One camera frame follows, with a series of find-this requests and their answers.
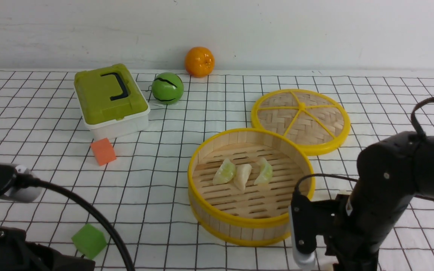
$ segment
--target foam cube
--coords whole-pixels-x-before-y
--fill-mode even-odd
[[[93,151],[93,155],[95,156],[95,159],[100,166],[108,164],[111,161],[117,159],[117,156],[115,155],[115,150],[113,149],[110,140],[108,140],[107,138],[93,142],[91,144],[91,148]]]
[[[76,249],[91,260],[107,246],[105,235],[91,224],[83,226],[83,228],[71,237],[71,240]]]

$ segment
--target green ball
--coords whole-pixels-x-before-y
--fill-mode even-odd
[[[152,94],[160,103],[176,103],[184,94],[182,79],[171,72],[161,73],[153,80]]]

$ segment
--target orange cube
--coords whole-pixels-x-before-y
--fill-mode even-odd
[[[107,138],[95,141],[90,146],[95,155],[95,159],[100,166],[117,159],[113,146]]]

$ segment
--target yellow rim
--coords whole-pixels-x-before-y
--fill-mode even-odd
[[[262,126],[262,124],[260,124],[260,120],[259,120],[259,117],[258,117],[258,111],[259,110],[267,110],[267,108],[260,108],[261,104],[266,99],[268,99],[269,97],[274,96],[276,94],[280,94],[280,93],[291,93],[296,98],[296,95],[294,94],[295,92],[312,94],[312,95],[318,96],[319,98],[322,98],[322,99],[327,100],[330,103],[332,103],[331,106],[325,106],[325,105],[323,105],[323,106],[318,106],[318,107],[321,107],[321,108],[325,108],[325,107],[337,108],[340,111],[341,115],[343,116],[344,127],[343,127],[341,133],[336,137],[332,133],[329,132],[329,130],[327,129],[327,127],[325,127],[321,122],[317,121],[317,123],[319,125],[321,125],[324,128],[324,130],[326,130],[327,132],[329,132],[329,134],[332,137],[334,137],[333,140],[331,140],[329,142],[326,142],[326,143],[323,143],[323,144],[318,144],[318,145],[301,145],[301,144],[296,144],[296,143],[294,143],[292,141],[289,141],[289,142],[291,142],[291,144],[293,146],[297,146],[301,151],[303,151],[303,153],[305,153],[306,155],[309,155],[309,156],[326,154],[326,153],[329,153],[329,152],[334,151],[337,148],[339,148],[339,146],[341,146],[344,143],[344,141],[348,137],[349,132],[351,130],[351,120],[349,119],[348,113],[346,113],[346,110],[344,110],[344,108],[341,105],[339,105],[339,103],[337,103],[336,101],[334,101],[333,99],[331,99],[331,98],[329,98],[329,97],[327,97],[325,95],[319,94],[317,92],[310,91],[310,90],[304,90],[304,89],[282,89],[282,90],[278,90],[278,91],[273,91],[271,93],[268,93],[268,94],[262,96],[260,99],[258,99],[255,102],[255,104],[254,104],[254,106],[252,108],[252,111],[251,111],[252,127],[253,128],[257,128],[257,129],[262,129],[264,131],[267,131]],[[318,107],[317,106],[310,106],[310,107],[306,107],[306,108],[318,108]],[[284,108],[300,110],[300,107],[284,107]],[[310,113],[308,113],[306,109],[300,110],[299,113],[300,114],[306,113],[306,114],[310,115],[313,119],[315,119],[315,117],[313,117]]]
[[[282,240],[287,239],[289,236],[291,236],[291,232],[286,233],[280,237],[269,239],[269,240],[263,240],[263,241],[248,241],[248,240],[241,240],[237,238],[229,237],[228,235],[225,235],[223,233],[219,233],[218,231],[211,228],[205,221],[203,221],[199,215],[196,213],[195,209],[192,206],[192,203],[190,204],[192,213],[195,216],[196,220],[202,225],[203,228],[205,228],[209,233],[214,235],[215,237],[224,240],[225,242],[230,242],[234,245],[243,245],[245,247],[264,247],[267,245],[275,244],[276,242],[281,242]]]
[[[221,132],[219,134],[214,135],[213,137],[210,137],[209,139],[207,139],[206,141],[204,141],[195,151],[195,153],[193,154],[190,162],[188,163],[188,171],[187,171],[187,177],[188,177],[188,188],[189,188],[189,193],[192,193],[192,195],[195,197],[197,203],[203,208],[205,209],[205,211],[210,214],[211,216],[213,216],[214,218],[217,218],[223,222],[229,223],[231,225],[234,226],[238,226],[238,227],[245,227],[245,228],[267,228],[267,227],[272,227],[272,226],[279,226],[282,225],[284,223],[287,223],[289,220],[289,214],[285,213],[283,215],[280,216],[276,216],[274,218],[240,218],[238,216],[233,216],[231,214],[227,214],[223,211],[220,211],[219,209],[213,207],[211,204],[209,204],[201,195],[200,193],[197,191],[194,183],[193,183],[193,179],[192,179],[192,173],[191,173],[191,168],[195,162],[195,158],[197,156],[197,153],[205,146],[207,145],[210,141],[221,137],[225,134],[231,134],[233,132],[244,132],[244,131],[252,131],[252,132],[262,132],[264,134],[270,134],[271,136],[274,137],[279,137],[282,140],[288,142],[289,144],[291,144],[291,146],[294,146],[294,148],[296,149],[296,151],[298,151],[299,153],[301,153],[301,155],[303,156],[303,158],[306,161],[306,164],[310,170],[310,174],[313,174],[313,170],[312,170],[312,166],[310,164],[309,159],[307,158],[307,156],[303,153],[303,151],[300,150],[300,148],[292,143],[289,139],[286,139],[285,137],[282,137],[279,134],[273,133],[273,132],[269,132],[267,130],[259,130],[259,129],[255,129],[255,128],[238,128],[238,129],[232,129],[232,130],[227,130],[224,132]],[[314,195],[314,191],[316,188],[316,183],[315,183],[315,179],[311,178],[311,184],[310,184],[310,188],[309,188],[309,193],[307,195],[307,197],[309,199],[312,199],[312,196]]]

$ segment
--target steamed dumpling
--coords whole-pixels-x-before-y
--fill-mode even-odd
[[[260,174],[254,181],[254,185],[267,184],[272,179],[272,166],[267,162],[264,157],[261,157],[257,164],[260,166]]]
[[[237,166],[237,175],[234,178],[234,185],[240,190],[246,189],[246,183],[249,179],[252,166],[249,164],[242,164]]]
[[[213,185],[218,184],[226,184],[234,178],[236,174],[235,165],[229,160],[229,158],[225,158],[220,168],[217,170],[214,175],[214,179],[212,180]]]

